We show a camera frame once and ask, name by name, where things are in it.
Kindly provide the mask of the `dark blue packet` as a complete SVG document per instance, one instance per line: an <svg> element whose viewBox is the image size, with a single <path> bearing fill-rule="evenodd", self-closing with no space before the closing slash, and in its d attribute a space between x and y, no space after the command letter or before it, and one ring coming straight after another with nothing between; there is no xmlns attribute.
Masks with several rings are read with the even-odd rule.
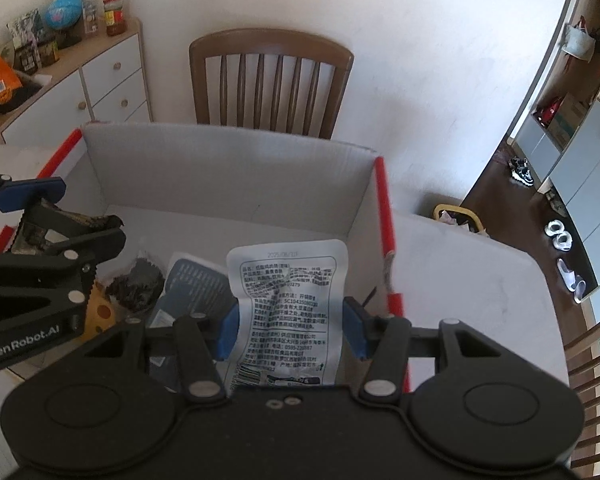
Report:
<svg viewBox="0 0 600 480"><path fill-rule="evenodd" d="M149 328L173 325L177 318L201 312L223 316L237 304L224 266L186 254L172 255L163 292L149 315Z"/></svg>

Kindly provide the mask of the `white green printed packet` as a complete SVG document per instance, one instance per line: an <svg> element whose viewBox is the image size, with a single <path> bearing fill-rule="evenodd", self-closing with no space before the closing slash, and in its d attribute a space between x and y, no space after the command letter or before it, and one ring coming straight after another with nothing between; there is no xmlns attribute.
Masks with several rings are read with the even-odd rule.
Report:
<svg viewBox="0 0 600 480"><path fill-rule="evenodd" d="M242 246L226 257L238 332L225 381L321 387L336 382L349 254L341 240Z"/></svg>

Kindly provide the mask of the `red cardboard box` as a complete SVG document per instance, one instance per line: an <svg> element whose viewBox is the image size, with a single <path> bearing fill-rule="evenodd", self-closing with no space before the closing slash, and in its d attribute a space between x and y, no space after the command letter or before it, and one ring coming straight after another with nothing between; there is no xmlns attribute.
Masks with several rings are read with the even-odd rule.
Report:
<svg viewBox="0 0 600 480"><path fill-rule="evenodd" d="M349 254L344 298L369 314L403 318L390 287L396 249L384 160L367 148L285 133L205 125L89 124L73 131L33 179L60 177L56 204L40 200L14 214L0 254L40 254L57 242L120 229L127 263L146 243L151 255L176 252L227 270L236 247L341 240ZM151 310L119 324L143 338ZM360 385L368 364L343 334L334 385Z"/></svg>

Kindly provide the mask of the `yellow rimmed waste bin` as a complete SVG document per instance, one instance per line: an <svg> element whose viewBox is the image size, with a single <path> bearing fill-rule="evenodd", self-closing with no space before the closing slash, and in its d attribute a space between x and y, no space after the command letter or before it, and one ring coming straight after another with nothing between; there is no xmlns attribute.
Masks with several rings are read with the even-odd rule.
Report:
<svg viewBox="0 0 600 480"><path fill-rule="evenodd" d="M459 226L471 233L484 234L486 232L479 217L472 210L461 206L437 204L432 212L432 218L448 226Z"/></svg>

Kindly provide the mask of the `white drawer cabinet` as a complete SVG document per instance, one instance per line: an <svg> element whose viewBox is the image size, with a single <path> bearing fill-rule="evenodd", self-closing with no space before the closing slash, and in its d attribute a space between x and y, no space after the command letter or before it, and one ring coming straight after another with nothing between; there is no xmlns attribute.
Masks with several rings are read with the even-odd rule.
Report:
<svg viewBox="0 0 600 480"><path fill-rule="evenodd" d="M88 122L151 122L142 24L103 32L59 53L33 79L42 88L12 112L0 115L0 142L20 148L57 148Z"/></svg>

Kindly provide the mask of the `blue globe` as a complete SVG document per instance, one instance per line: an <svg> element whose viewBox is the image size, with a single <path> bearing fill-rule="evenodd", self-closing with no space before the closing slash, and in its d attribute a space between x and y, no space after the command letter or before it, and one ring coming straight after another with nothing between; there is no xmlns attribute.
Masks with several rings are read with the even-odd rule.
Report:
<svg viewBox="0 0 600 480"><path fill-rule="evenodd" d="M54 0L45 10L45 25L55 34L59 49L72 47L82 40L78 32L82 8L82 0Z"/></svg>

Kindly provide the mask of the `brown wooden chair right side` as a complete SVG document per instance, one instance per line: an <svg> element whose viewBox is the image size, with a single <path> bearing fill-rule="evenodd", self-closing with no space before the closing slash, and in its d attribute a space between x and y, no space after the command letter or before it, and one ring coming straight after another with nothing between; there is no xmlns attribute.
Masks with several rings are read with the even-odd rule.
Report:
<svg viewBox="0 0 600 480"><path fill-rule="evenodd" d="M583 479L600 479L600 321L568 342L564 350L569 385L585 414L570 467Z"/></svg>

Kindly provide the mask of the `brown wooden chair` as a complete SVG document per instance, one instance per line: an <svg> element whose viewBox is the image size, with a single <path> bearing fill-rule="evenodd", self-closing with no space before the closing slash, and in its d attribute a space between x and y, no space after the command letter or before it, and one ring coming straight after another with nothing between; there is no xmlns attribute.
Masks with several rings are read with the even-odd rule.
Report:
<svg viewBox="0 0 600 480"><path fill-rule="evenodd" d="M354 63L335 41L296 30L235 28L188 47L197 122L329 140Z"/></svg>
<svg viewBox="0 0 600 480"><path fill-rule="evenodd" d="M600 479L600 321L568 342L564 350L569 385L585 414L570 467L583 479Z"/></svg>

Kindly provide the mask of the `red lid sauce jar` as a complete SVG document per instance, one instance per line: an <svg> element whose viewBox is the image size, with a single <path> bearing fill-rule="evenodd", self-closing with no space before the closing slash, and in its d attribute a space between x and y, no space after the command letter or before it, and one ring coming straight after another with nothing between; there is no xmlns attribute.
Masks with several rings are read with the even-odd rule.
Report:
<svg viewBox="0 0 600 480"><path fill-rule="evenodd" d="M123 0L102 0L106 34L109 37L118 36L126 31L126 21L123 11Z"/></svg>

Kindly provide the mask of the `brown wooden chair far side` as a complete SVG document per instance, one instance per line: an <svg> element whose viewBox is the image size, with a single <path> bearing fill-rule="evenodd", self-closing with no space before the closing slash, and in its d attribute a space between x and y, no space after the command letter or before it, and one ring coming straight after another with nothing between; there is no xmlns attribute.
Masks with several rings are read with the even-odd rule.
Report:
<svg viewBox="0 0 600 480"><path fill-rule="evenodd" d="M354 63L335 41L296 30L235 28L188 47L197 122L329 140Z"/></svg>

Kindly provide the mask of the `hanging tote bag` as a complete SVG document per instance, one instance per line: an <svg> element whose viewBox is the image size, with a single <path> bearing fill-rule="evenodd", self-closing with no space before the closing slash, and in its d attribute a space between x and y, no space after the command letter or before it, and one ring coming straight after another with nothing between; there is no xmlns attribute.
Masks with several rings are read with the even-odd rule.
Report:
<svg viewBox="0 0 600 480"><path fill-rule="evenodd" d="M590 36L586 28L586 19L583 15L575 25L565 24L562 36L562 52L577 60L590 62L595 51L595 39Z"/></svg>

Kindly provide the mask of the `white blue wall cabinet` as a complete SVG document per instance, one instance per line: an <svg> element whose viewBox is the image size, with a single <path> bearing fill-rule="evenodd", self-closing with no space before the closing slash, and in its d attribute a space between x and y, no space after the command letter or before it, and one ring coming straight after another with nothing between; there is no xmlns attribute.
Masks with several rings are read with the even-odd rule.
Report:
<svg viewBox="0 0 600 480"><path fill-rule="evenodd" d="M565 24L583 15L595 39L590 62L562 52ZM584 296L600 318L600 0L569 0L539 93L527 106L514 145L540 191L554 191L590 266Z"/></svg>

